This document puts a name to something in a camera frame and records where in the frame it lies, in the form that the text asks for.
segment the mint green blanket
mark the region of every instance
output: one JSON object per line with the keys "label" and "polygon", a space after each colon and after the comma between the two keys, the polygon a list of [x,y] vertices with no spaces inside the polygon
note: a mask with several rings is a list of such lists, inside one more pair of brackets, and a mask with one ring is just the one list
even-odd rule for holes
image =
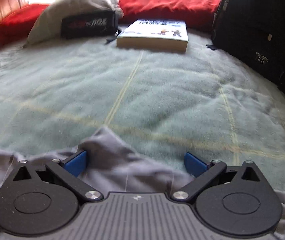
{"label": "mint green blanket", "polygon": [[285,95],[189,33],[185,54],[119,49],[105,38],[0,50],[0,147],[72,147],[105,124],[138,152],[183,169],[191,151],[251,159],[285,190]]}

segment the backpack label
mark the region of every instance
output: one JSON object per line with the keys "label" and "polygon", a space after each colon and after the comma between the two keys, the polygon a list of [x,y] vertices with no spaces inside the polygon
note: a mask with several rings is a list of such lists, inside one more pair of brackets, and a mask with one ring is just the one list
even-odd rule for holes
{"label": "backpack label", "polygon": [[268,62],[268,58],[266,58],[265,56],[263,56],[262,54],[256,52],[256,60],[258,62],[260,62],[261,64],[266,64]]}

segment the black backpack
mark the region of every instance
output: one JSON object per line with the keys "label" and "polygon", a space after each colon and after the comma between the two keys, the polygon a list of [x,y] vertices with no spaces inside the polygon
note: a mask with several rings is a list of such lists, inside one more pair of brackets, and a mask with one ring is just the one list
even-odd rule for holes
{"label": "black backpack", "polygon": [[285,0],[221,0],[212,42],[285,93]]}

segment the blue pad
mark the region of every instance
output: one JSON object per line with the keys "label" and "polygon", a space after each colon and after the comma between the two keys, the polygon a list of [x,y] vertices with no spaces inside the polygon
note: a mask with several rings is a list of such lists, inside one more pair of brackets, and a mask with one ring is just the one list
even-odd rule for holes
{"label": "blue pad", "polygon": [[78,177],[87,167],[87,152],[84,151],[64,165],[64,169]]}
{"label": "blue pad", "polygon": [[195,178],[203,174],[208,170],[206,163],[202,162],[191,153],[185,154],[185,168],[189,174],[192,174]]}

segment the black bag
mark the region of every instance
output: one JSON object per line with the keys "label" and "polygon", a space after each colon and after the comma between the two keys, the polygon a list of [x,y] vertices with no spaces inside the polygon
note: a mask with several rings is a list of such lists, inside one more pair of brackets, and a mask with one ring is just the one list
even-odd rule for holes
{"label": "black bag", "polygon": [[221,0],[212,42],[285,93],[285,0]]}
{"label": "black bag", "polygon": [[66,17],[61,22],[61,37],[66,39],[115,35],[118,15],[114,11],[96,11]]}

